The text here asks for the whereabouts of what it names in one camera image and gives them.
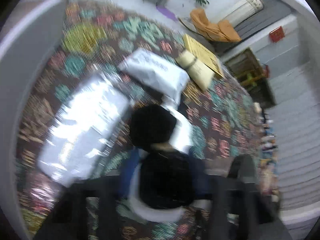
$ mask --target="fabric mat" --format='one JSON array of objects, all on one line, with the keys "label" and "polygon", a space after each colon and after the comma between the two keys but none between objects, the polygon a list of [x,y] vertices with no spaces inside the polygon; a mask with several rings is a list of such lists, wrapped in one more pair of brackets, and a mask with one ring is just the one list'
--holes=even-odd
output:
[{"label": "fabric mat", "polygon": [[[62,187],[36,165],[54,115],[80,81],[96,67],[112,73],[117,65],[137,48],[148,49],[175,62],[184,50],[182,35],[142,15],[125,11],[112,3],[92,0],[70,2],[66,9],[61,45],[47,62],[28,99],[20,124],[17,143],[17,191],[26,226],[35,234],[53,207]],[[120,74],[132,93],[139,95],[135,107],[161,102],[161,95],[148,91],[129,76]],[[183,92],[188,119],[193,125],[193,154],[205,162],[210,174],[226,175],[239,154],[258,157],[259,136],[253,102],[228,73],[223,80],[213,79],[202,93],[190,81]],[[128,125],[122,121],[113,135],[115,145],[104,152],[92,178],[120,167],[132,148]],[[95,239],[96,200],[88,200],[92,214],[91,236]],[[125,239],[186,239],[194,209],[187,209],[179,223],[148,223],[135,216],[125,200],[118,206],[124,220]]]}]

